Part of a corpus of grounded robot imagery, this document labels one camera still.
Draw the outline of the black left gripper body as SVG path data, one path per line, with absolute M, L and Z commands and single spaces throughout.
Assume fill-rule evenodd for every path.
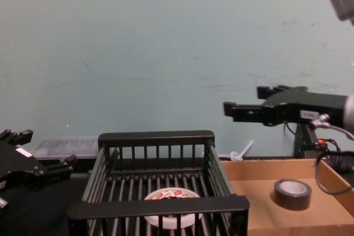
M 1 142 L 1 192 L 44 185 L 45 167 L 29 152 Z

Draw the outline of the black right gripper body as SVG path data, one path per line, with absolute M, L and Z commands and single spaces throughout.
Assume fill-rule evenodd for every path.
M 344 125 L 345 103 L 347 96 L 315 93 L 307 87 L 291 87 L 265 99 L 264 105 L 289 104 L 299 110 L 300 123 L 306 124 L 322 114 L 329 116 L 328 122 L 335 126 Z

